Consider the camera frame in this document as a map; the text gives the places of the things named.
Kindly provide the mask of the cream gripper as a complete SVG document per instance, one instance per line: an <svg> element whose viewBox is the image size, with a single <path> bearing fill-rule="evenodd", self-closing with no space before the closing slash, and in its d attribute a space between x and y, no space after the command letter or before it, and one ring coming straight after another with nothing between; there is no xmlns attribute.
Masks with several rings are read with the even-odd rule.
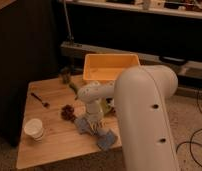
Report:
<svg viewBox="0 0 202 171"><path fill-rule="evenodd" d="M104 112L101 108L88 108L85 114L86 120L93 130L97 130L102 126Z"/></svg>

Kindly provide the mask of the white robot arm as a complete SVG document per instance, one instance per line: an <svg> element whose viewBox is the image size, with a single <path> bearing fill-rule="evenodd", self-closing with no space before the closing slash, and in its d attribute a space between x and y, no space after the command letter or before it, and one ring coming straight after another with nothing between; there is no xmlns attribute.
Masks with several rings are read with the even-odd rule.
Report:
<svg viewBox="0 0 202 171"><path fill-rule="evenodd" d="M165 105L177 87L169 67L140 65L112 82L81 87L77 97L91 123L103 118L97 101L114 100L127 171L180 171Z"/></svg>

